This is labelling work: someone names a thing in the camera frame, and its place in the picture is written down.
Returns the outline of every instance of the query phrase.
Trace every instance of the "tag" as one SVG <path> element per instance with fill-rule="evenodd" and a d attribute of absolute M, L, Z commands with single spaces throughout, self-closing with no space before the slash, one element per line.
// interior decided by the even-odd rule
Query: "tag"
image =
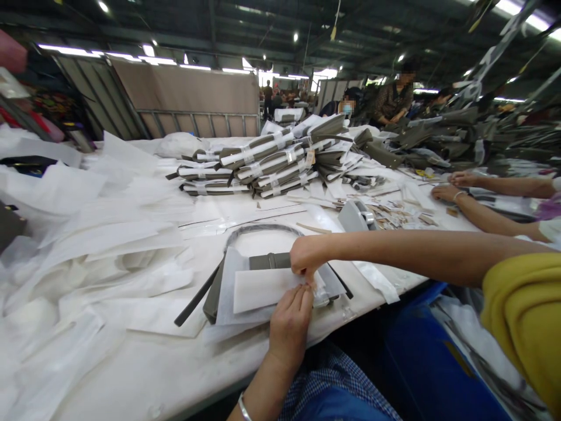
<path fill-rule="evenodd" d="M 316 163 L 316 151 L 309 150 L 306 155 L 306 167 L 311 168 Z"/>

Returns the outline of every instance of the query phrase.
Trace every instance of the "hand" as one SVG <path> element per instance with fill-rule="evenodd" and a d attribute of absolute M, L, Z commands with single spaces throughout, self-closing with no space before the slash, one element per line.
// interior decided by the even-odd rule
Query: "hand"
<path fill-rule="evenodd" d="M 313 304 L 311 287 L 299 285 L 284 294 L 271 317 L 269 355 L 294 373 L 304 359 Z"/>
<path fill-rule="evenodd" d="M 462 190 L 454 187 L 454 186 L 438 186 L 432 189 L 432 197 L 435 199 L 442 199 L 447 202 L 454 202 L 454 198 L 458 193 L 461 193 Z"/>
<path fill-rule="evenodd" d="M 471 172 L 460 171 L 453 173 L 448 181 L 456 187 L 474 187 L 477 184 L 477 178 Z"/>
<path fill-rule="evenodd" d="M 290 251 L 292 272 L 306 277 L 306 282 L 314 284 L 314 274 L 318 268 L 332 260 L 329 249 L 332 246 L 328 235 L 314 235 L 296 239 Z"/>

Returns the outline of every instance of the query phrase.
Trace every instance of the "pink bag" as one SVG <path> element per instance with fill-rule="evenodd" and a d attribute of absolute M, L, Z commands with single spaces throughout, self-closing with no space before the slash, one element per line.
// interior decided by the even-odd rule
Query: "pink bag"
<path fill-rule="evenodd" d="M 27 67 L 27 50 L 3 30 L 0 30 L 0 66 L 10 73 L 23 73 Z"/>

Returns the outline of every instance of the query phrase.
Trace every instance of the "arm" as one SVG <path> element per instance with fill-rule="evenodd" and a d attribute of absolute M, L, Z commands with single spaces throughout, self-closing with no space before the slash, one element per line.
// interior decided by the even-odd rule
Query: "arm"
<path fill-rule="evenodd" d="M 376 97 L 376 102 L 374 104 L 373 117 L 376 121 L 384 125 L 390 123 L 390 121 L 386 119 L 385 115 L 382 113 L 382 107 L 387 102 L 387 96 L 389 92 L 390 91 L 388 86 L 384 86 L 382 89 L 380 89 L 380 92 L 378 92 L 378 96 Z"/>
<path fill-rule="evenodd" d="M 456 187 L 480 187 L 509 196 L 549 199 L 556 191 L 553 180 L 540 178 L 478 177 L 469 172 L 455 172 L 450 182 Z"/>
<path fill-rule="evenodd" d="M 484 233 L 397 230 L 301 237 L 292 271 L 308 280 L 330 260 L 362 260 L 464 287 L 480 287 L 489 269 L 510 257 L 551 253 L 540 244 Z"/>
<path fill-rule="evenodd" d="M 292 380 L 304 359 L 314 295 L 309 285 L 288 291 L 271 317 L 269 351 L 244 392 L 244 405 L 253 421 L 278 419 Z M 244 421 L 236 405 L 227 421 Z"/>
<path fill-rule="evenodd" d="M 522 224 L 514 222 L 509 218 L 495 212 L 482 205 L 477 200 L 467 194 L 460 194 L 462 191 L 454 186 L 435 187 L 432 195 L 435 199 L 443 199 L 448 202 L 455 202 L 462 213 L 481 231 L 490 234 L 500 234 L 509 237 L 524 235 L 535 241 L 549 243 L 539 230 L 539 222 Z"/>

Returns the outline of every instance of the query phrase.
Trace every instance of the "yellow sleeve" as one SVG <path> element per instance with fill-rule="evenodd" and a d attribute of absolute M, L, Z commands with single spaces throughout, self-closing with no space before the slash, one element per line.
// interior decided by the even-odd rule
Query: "yellow sleeve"
<path fill-rule="evenodd" d="M 561 419 L 561 253 L 527 254 L 483 280 L 483 326 Z"/>

